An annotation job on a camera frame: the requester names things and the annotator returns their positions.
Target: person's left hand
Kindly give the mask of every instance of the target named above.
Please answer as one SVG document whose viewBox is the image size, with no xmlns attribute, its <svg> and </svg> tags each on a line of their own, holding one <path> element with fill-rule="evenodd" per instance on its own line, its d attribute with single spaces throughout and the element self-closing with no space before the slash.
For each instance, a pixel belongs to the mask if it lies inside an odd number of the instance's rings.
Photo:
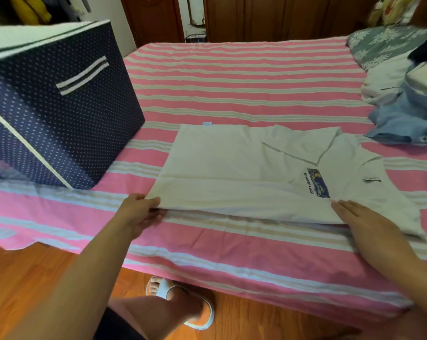
<svg viewBox="0 0 427 340">
<path fill-rule="evenodd" d="M 145 200 L 145 194 L 133 193 L 124 199 L 113 219 L 126 227 L 131 227 L 132 238 L 136 239 L 144 229 L 161 222 L 166 210 L 157 209 L 160 198 Z"/>
</svg>

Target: black shorts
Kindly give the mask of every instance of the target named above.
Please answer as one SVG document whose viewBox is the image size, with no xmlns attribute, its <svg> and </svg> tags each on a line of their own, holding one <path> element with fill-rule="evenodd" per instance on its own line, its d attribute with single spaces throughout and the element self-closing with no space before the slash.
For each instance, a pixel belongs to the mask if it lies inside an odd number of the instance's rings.
<svg viewBox="0 0 427 340">
<path fill-rule="evenodd" d="M 93 340 L 146 340 L 115 311 L 107 307 Z"/>
</svg>

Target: pink striped bedsheet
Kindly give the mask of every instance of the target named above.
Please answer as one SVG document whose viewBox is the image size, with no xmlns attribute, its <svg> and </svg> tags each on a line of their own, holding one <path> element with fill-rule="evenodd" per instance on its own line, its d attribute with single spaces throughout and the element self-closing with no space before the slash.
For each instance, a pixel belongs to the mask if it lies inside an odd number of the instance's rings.
<svg viewBox="0 0 427 340">
<path fill-rule="evenodd" d="M 427 146 L 363 136 L 372 107 L 345 38 L 164 44 L 125 58 L 146 123 L 90 191 L 0 181 L 0 246 L 40 241 L 79 253 L 130 193 L 146 193 L 179 125 L 340 126 L 385 157 L 392 182 L 421 209 L 427 232 Z M 135 240 L 125 267 L 324 316 L 360 328 L 410 301 L 354 251 L 346 227 L 171 211 Z M 427 242 L 412 240 L 427 260 Z"/>
</svg>

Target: white t-shirt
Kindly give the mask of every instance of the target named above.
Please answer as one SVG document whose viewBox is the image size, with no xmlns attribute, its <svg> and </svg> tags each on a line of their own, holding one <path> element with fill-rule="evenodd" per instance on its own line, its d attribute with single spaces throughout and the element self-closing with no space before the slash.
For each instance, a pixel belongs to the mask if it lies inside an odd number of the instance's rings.
<svg viewBox="0 0 427 340">
<path fill-rule="evenodd" d="M 355 200 L 426 237 L 420 212 L 389 180 L 381 156 L 339 127 L 186 125 L 148 198 L 160 207 L 289 222 L 343 223 L 333 200 Z"/>
</svg>

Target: forearm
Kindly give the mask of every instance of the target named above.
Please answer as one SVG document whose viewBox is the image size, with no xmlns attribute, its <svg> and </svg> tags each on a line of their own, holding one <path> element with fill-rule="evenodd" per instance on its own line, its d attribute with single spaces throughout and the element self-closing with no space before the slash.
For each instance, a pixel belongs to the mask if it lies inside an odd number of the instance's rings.
<svg viewBox="0 0 427 340">
<path fill-rule="evenodd" d="M 427 314 L 427 263 L 420 259 L 405 263 L 387 277 Z"/>
<path fill-rule="evenodd" d="M 130 243 L 131 230 L 112 219 L 7 340 L 91 340 Z"/>
</svg>

